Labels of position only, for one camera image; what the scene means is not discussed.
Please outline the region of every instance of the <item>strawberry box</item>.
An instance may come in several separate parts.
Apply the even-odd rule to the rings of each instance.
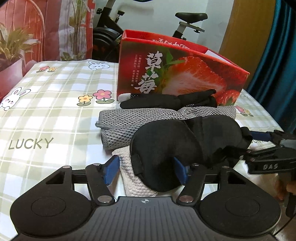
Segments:
[[[233,105],[249,73],[201,46],[165,35],[125,30],[117,97],[123,93],[180,95],[215,89],[218,105]]]

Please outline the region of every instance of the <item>gray towel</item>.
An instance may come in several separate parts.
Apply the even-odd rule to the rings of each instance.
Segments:
[[[157,120],[187,120],[197,116],[236,116],[234,106],[183,107],[178,111],[160,108],[103,110],[96,127],[101,128],[101,140],[105,149],[113,150],[130,145],[133,134],[144,124]]]

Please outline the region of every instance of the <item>teal curtain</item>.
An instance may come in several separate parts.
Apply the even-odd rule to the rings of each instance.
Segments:
[[[284,131],[296,129],[296,15],[276,0],[274,20],[261,61],[247,91]]]

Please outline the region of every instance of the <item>tablecloth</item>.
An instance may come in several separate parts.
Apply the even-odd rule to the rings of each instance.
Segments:
[[[84,169],[109,159],[111,152],[103,149],[95,122],[101,110],[115,108],[117,72],[118,64],[94,60],[40,62],[4,99],[0,107],[1,240],[16,235],[9,210],[17,197],[61,166]],[[235,106],[240,126],[281,130],[245,90]],[[250,148],[271,146],[253,141]],[[243,161],[235,169],[250,178]],[[115,197],[125,195],[120,173],[110,189]],[[75,190],[88,196],[84,185]],[[203,197],[215,190],[215,185],[206,185]]]

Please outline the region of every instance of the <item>bunny print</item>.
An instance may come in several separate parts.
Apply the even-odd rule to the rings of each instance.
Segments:
[[[19,87],[12,91],[12,93],[5,97],[0,103],[0,108],[3,107],[4,110],[9,110],[11,107],[15,105],[15,103],[19,100],[21,96],[28,94],[31,90],[27,89],[22,91],[22,88]]]
[[[97,69],[108,69],[110,66],[107,64],[107,62],[101,62],[101,63],[95,63],[93,61],[89,61],[89,68],[91,70],[97,70]]]

